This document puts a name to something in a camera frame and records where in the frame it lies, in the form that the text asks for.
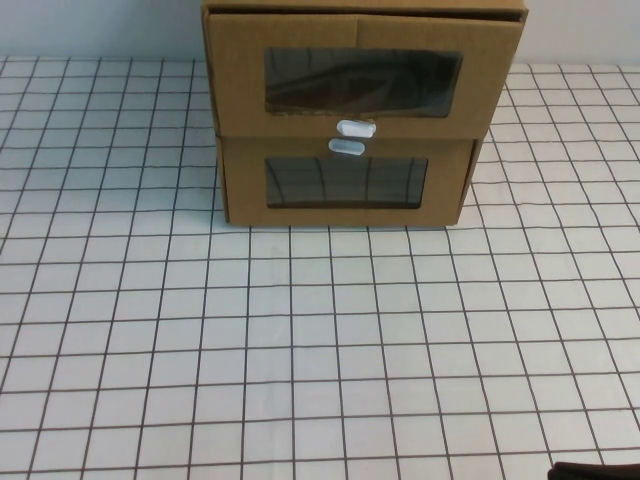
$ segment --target drawer window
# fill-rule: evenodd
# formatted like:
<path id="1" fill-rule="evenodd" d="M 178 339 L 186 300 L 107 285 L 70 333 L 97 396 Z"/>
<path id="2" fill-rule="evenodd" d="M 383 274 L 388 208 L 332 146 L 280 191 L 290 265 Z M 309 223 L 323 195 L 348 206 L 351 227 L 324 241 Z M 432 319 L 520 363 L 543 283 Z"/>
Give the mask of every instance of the drawer window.
<path id="1" fill-rule="evenodd" d="M 427 166 L 426 158 L 267 158 L 267 206 L 417 209 Z"/>
<path id="2" fill-rule="evenodd" d="M 460 52 L 269 48 L 264 54 L 266 109 L 446 117 L 461 63 Z"/>

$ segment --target cardboard drawer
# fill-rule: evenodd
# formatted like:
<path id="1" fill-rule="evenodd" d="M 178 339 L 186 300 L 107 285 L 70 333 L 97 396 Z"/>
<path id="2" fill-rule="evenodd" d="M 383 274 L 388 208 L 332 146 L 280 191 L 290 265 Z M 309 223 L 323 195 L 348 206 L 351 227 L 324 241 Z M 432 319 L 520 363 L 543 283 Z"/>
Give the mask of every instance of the cardboard drawer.
<path id="1" fill-rule="evenodd" d="M 451 17 L 205 10 L 218 134 L 483 138 L 525 15 Z"/>
<path id="2" fill-rule="evenodd" d="M 227 138 L 218 145 L 236 225 L 444 226 L 457 222 L 474 141 L 375 140 L 363 156 L 328 139 Z"/>

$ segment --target white grid mat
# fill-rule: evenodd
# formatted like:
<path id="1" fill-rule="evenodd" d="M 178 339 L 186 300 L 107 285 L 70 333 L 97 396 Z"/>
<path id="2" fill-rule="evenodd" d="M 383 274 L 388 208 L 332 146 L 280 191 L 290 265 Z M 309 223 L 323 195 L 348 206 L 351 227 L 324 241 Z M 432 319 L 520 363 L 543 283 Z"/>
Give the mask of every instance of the white grid mat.
<path id="1" fill-rule="evenodd" d="M 0 477 L 640 462 L 639 97 L 517 66 L 457 228 L 249 231 L 203 64 L 0 58 Z"/>

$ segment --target cardboard box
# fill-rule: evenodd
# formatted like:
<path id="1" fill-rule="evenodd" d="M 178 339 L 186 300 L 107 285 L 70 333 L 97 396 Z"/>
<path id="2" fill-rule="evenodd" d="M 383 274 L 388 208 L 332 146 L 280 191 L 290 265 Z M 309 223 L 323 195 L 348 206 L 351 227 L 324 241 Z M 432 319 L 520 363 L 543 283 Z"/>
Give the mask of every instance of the cardboard box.
<path id="1" fill-rule="evenodd" d="M 327 139 L 222 142 L 228 219 L 255 226 L 455 224 L 474 148 L 380 139 L 355 157 L 331 154 Z"/>
<path id="2" fill-rule="evenodd" d="M 523 0 L 204 0 L 202 12 L 229 221 L 457 222 Z M 329 146 L 359 135 L 345 120 L 375 125 L 353 144 L 363 157 Z"/>

